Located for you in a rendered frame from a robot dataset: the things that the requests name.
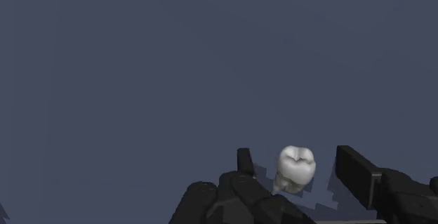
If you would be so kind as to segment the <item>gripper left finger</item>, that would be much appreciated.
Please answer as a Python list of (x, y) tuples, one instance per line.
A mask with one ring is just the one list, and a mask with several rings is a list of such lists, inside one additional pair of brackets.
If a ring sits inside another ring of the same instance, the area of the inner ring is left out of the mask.
[(282, 195), (272, 195), (255, 178), (250, 150), (237, 150), (237, 170), (219, 184), (189, 185), (168, 224), (317, 224)]

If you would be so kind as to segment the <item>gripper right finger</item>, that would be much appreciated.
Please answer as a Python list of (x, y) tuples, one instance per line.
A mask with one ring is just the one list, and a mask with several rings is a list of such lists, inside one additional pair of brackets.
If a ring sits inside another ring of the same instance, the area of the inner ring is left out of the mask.
[(419, 183), (376, 166), (349, 145), (337, 146), (334, 172), (365, 209), (387, 224), (438, 224), (438, 176)]

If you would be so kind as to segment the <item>white tooth model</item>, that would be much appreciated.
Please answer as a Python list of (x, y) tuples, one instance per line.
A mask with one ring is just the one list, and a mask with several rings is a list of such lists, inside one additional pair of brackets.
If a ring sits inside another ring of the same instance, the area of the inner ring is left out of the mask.
[(313, 152), (306, 147), (286, 146), (277, 158), (272, 194), (299, 193), (310, 183), (316, 171)]

